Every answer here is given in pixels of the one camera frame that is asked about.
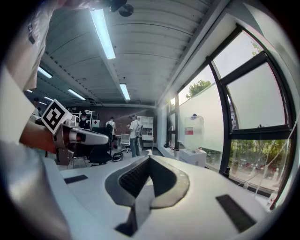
ceiling light fixture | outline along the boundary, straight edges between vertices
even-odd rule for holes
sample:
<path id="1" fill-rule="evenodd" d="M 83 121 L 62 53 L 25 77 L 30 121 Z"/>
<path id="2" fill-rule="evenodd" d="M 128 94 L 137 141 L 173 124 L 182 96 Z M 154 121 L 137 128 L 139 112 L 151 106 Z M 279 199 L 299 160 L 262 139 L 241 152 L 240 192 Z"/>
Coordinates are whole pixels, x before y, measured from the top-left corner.
<path id="1" fill-rule="evenodd" d="M 49 98 L 49 97 L 44 97 L 44 98 L 46 98 L 47 100 L 53 101 L 53 99 L 51 99 L 51 98 Z"/>
<path id="2" fill-rule="evenodd" d="M 38 71 L 43 74 L 44 76 L 46 76 L 47 78 L 52 78 L 52 75 L 48 72 L 46 72 L 45 70 L 43 70 L 41 67 L 38 67 Z"/>
<path id="3" fill-rule="evenodd" d="M 99 40 L 105 52 L 107 59 L 114 59 L 116 55 L 113 51 L 113 46 L 111 43 L 111 39 L 109 37 L 109 33 L 107 30 L 104 12 L 102 9 L 97 9 L 94 11 L 90 11 L 90 15 L 92 16 Z"/>
<path id="4" fill-rule="evenodd" d="M 80 96 L 77 92 L 74 92 L 72 89 L 68 89 L 68 91 L 73 95 L 75 95 L 76 97 L 80 98 L 81 100 L 86 101 L 84 97 Z"/>
<path id="5" fill-rule="evenodd" d="M 124 94 L 124 97 L 126 100 L 130 100 L 130 97 L 129 97 L 129 94 L 128 94 L 128 91 L 127 91 L 127 87 L 126 87 L 126 84 L 120 84 L 120 87 L 121 87 L 121 90 Z"/>

sky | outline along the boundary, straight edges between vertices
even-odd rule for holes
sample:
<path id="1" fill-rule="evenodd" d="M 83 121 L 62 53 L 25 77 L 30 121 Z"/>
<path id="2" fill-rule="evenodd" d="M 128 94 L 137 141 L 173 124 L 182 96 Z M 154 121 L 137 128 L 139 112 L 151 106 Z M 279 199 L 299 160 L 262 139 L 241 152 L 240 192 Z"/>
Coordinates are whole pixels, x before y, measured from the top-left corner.
<path id="1" fill-rule="evenodd" d="M 221 77 L 226 76 L 233 70 L 247 62 L 253 57 L 252 52 L 258 52 L 252 45 L 255 42 L 247 33 L 241 32 L 215 59 L 214 62 L 218 68 Z M 210 67 L 203 69 L 180 93 L 179 105 L 186 102 L 186 95 L 189 94 L 189 86 L 197 83 L 199 80 L 215 82 Z"/>

jeans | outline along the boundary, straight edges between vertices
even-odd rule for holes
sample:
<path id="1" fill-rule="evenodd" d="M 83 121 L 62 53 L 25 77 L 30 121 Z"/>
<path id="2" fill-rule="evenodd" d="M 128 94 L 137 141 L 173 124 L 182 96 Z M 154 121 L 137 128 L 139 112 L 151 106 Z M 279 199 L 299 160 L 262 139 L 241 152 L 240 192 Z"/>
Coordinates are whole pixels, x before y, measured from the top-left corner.
<path id="1" fill-rule="evenodd" d="M 130 149 L 133 158 L 140 155 L 139 146 L 137 145 L 137 139 L 138 137 L 130 139 Z"/>

person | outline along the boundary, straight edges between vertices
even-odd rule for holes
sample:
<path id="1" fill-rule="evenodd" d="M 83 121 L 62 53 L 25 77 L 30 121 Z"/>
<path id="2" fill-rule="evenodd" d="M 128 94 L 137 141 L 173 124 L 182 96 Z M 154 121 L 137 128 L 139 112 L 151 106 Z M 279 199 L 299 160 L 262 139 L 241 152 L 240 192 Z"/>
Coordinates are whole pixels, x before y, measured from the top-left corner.
<path id="1" fill-rule="evenodd" d="M 112 149 L 113 149 L 113 141 L 116 139 L 115 132 L 117 131 L 116 123 L 114 122 L 114 117 L 111 117 L 108 122 L 106 122 L 105 126 L 107 127 L 107 124 L 112 126 Z"/>
<path id="2" fill-rule="evenodd" d="M 41 108 L 38 107 L 37 110 L 38 110 L 38 116 L 41 117 L 41 116 L 42 116 L 42 115 L 41 115 Z"/>
<path id="3" fill-rule="evenodd" d="M 140 122 L 137 120 L 137 116 L 133 114 L 131 116 L 132 122 L 131 124 L 127 125 L 128 129 L 130 131 L 129 137 L 130 137 L 130 149 L 132 152 L 132 157 L 136 157 L 140 155 L 139 146 L 137 145 L 138 137 L 135 135 L 136 130 L 140 126 Z"/>
<path id="4" fill-rule="evenodd" d="M 79 127 L 83 128 L 83 129 L 89 129 L 90 125 L 89 123 L 86 121 L 86 112 L 83 112 L 81 115 L 81 120 L 79 122 Z"/>
<path id="5" fill-rule="evenodd" d="M 103 0 L 47 0 L 28 17 L 20 28 L 11 48 L 4 59 L 10 75 L 22 91 L 37 87 L 37 74 L 45 51 L 46 36 L 53 12 L 61 7 L 69 9 L 103 9 Z M 20 143 L 51 153 L 56 152 L 52 133 L 45 127 L 28 121 Z"/>
<path id="6" fill-rule="evenodd" d="M 34 111 L 33 111 L 33 115 L 36 115 L 36 116 L 38 116 L 38 109 L 37 109 L 37 105 L 38 105 L 38 102 L 39 102 L 39 99 L 38 99 L 38 97 L 35 97 L 34 99 L 33 99 L 33 105 L 34 105 L 34 107 L 35 107 L 35 109 L 34 109 Z"/>

brick wall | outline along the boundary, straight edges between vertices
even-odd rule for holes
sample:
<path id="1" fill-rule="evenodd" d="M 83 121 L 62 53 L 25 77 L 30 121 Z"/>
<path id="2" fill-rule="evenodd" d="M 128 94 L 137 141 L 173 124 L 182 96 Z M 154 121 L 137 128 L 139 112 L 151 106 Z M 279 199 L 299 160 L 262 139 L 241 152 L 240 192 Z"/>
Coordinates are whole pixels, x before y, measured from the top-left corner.
<path id="1" fill-rule="evenodd" d="M 142 108 L 132 108 L 132 107 L 88 107 L 81 108 L 78 107 L 76 112 L 90 110 L 96 111 L 98 113 L 98 119 L 100 120 L 100 126 L 104 127 L 105 123 L 109 121 L 111 117 L 114 117 L 114 122 L 116 123 L 117 132 L 119 135 L 121 133 L 129 134 L 129 131 L 126 127 L 127 124 L 131 123 L 131 119 L 128 117 L 132 114 L 137 116 L 144 117 L 154 117 L 153 119 L 153 137 L 154 142 L 156 143 L 157 139 L 157 111 L 155 109 L 142 109 Z"/>

